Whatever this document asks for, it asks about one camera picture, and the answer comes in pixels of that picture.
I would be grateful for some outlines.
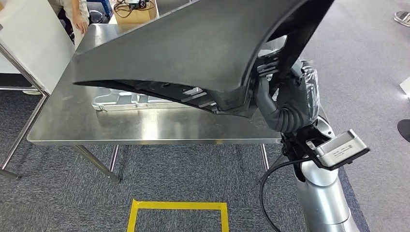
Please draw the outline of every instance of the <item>floor marking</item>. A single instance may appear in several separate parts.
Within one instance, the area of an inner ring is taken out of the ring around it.
[[[132,200],[127,232],[134,232],[138,209],[220,210],[221,232],[228,232],[228,205],[219,202],[139,202]]]

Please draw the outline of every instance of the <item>person's hand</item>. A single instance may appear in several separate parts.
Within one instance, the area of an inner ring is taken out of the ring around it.
[[[73,24],[74,26],[80,30],[81,34],[86,33],[88,28],[88,23],[84,21],[80,14],[73,15]]]

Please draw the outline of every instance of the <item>cardboard box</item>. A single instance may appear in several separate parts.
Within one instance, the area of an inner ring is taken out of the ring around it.
[[[118,24],[143,24],[157,16],[155,0],[150,0],[145,9],[128,11],[126,4],[121,4],[114,8],[114,15]]]

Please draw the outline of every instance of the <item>white panel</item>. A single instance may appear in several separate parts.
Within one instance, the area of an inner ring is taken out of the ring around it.
[[[2,54],[0,54],[0,73],[20,73]]]
[[[74,45],[47,0],[8,0],[0,11],[0,43],[51,93]]]
[[[410,77],[404,80],[401,84],[400,87],[402,90],[406,93],[406,96],[410,98]]]

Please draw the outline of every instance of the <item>black cable wire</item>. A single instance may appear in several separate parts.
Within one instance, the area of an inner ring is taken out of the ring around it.
[[[125,0],[117,0],[117,3],[114,5],[114,12],[115,12],[119,17],[121,17],[121,18],[126,18],[126,17],[128,17],[128,16],[131,15],[131,13],[132,13],[133,10],[137,10],[137,11],[148,11],[148,10],[151,10],[151,9],[155,8],[155,4],[154,4],[153,1],[148,0],[147,2],[150,3],[150,5],[151,5],[150,7],[147,7],[147,8],[145,8],[145,9],[130,9],[130,4],[129,4],[129,3],[126,3]],[[120,14],[118,13],[118,12],[120,12],[120,11],[128,12],[128,14],[127,14],[126,16],[122,16],[122,15],[120,15]]]
[[[276,232],[281,232],[279,230],[279,228],[272,222],[272,220],[269,218],[268,213],[265,210],[265,205],[264,205],[264,187],[265,187],[265,183],[268,180],[269,176],[276,171],[279,168],[283,168],[285,166],[288,165],[292,165],[292,164],[297,164],[297,163],[302,163],[305,161],[310,161],[312,160],[311,158],[304,158],[304,159],[298,159],[298,160],[293,160],[293,161],[289,161],[289,162],[285,162],[282,164],[279,164],[277,166],[272,166],[269,168],[268,171],[266,171],[266,173],[263,175],[262,180],[261,180],[261,188],[259,189],[259,202],[261,204],[261,208],[262,208],[262,212],[266,218],[266,220],[269,222],[269,225],[276,231]]]

